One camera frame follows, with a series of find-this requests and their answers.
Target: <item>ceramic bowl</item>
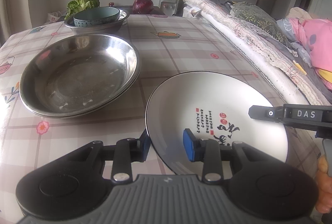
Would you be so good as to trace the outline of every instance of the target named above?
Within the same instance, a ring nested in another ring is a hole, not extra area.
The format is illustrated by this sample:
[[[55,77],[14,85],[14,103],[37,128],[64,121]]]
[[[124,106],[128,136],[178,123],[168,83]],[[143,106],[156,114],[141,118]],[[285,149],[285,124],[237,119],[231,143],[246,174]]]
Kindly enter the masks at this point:
[[[251,119],[252,105],[272,107],[250,85],[220,73],[195,71],[173,76],[151,95],[145,114],[147,132],[156,152],[176,174],[202,173],[202,162],[190,162],[183,130],[219,144],[245,142],[286,161],[288,140],[282,124]],[[231,171],[224,169],[225,178]]]
[[[96,7],[74,15],[77,27],[92,27],[115,22],[119,19],[120,10],[113,7]]]

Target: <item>stacked metal plates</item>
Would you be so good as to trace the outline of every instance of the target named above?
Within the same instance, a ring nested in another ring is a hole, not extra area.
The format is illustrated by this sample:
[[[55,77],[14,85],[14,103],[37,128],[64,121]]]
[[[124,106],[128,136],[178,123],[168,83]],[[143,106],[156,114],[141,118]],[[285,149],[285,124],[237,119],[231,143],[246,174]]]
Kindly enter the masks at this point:
[[[20,80],[20,96],[37,115],[84,115],[122,95],[139,71],[138,50],[125,40],[110,34],[76,35],[32,59]]]
[[[125,10],[120,10],[119,19],[112,23],[107,23],[98,26],[91,27],[77,27],[74,24],[74,16],[72,15],[70,18],[64,21],[64,25],[72,30],[75,35],[86,34],[86,33],[109,33],[115,34],[122,27],[123,23],[129,17],[129,12]]]

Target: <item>checkered tablecloth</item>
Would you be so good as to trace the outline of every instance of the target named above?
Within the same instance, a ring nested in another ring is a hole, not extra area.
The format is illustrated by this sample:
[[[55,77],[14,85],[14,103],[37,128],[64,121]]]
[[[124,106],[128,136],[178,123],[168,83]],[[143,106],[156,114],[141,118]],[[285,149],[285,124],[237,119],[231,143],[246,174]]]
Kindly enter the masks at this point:
[[[0,49],[1,224],[16,223],[22,217],[15,188],[28,172],[93,140],[111,145],[126,137],[139,137],[145,128],[149,96],[175,74],[193,70],[227,74],[254,87],[273,105],[284,103],[257,69],[207,22],[147,15],[131,15],[127,22],[118,35],[140,52],[138,79],[111,105],[72,119],[37,116],[24,107],[18,93],[18,82],[29,61],[45,47],[73,35],[63,22],[14,34]],[[319,149],[306,131],[287,132],[288,163],[313,175]],[[112,162],[107,162],[107,178],[111,167]],[[172,173],[152,148],[147,161],[133,163],[132,170],[134,177],[139,173]]]

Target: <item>plastic bag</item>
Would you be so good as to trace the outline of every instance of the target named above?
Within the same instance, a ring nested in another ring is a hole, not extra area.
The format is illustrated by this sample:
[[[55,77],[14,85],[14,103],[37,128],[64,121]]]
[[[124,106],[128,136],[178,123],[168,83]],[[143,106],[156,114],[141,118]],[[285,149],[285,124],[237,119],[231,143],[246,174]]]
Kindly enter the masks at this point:
[[[47,21],[44,25],[55,23],[60,19],[61,16],[64,16],[66,14],[67,14],[67,10],[63,11],[63,12],[57,11],[57,12],[54,12],[54,13],[48,13],[47,14]]]

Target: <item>teapot print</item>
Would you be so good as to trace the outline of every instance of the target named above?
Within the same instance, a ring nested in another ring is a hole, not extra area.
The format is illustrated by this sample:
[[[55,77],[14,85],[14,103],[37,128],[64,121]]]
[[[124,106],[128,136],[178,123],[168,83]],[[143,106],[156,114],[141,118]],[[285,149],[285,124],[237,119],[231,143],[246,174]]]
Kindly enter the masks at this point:
[[[160,37],[160,38],[165,38],[165,39],[177,39],[180,38],[180,34],[177,33],[173,33],[173,32],[168,32],[168,31],[163,31],[163,32],[151,32],[152,34],[155,34],[156,36]]]
[[[6,71],[8,71],[9,68],[11,67],[11,65],[13,65],[15,57],[14,56],[10,56],[10,57],[7,58],[7,60],[10,59],[10,58],[11,58],[11,60],[6,61],[5,63],[3,63],[0,66],[0,75],[4,74]]]

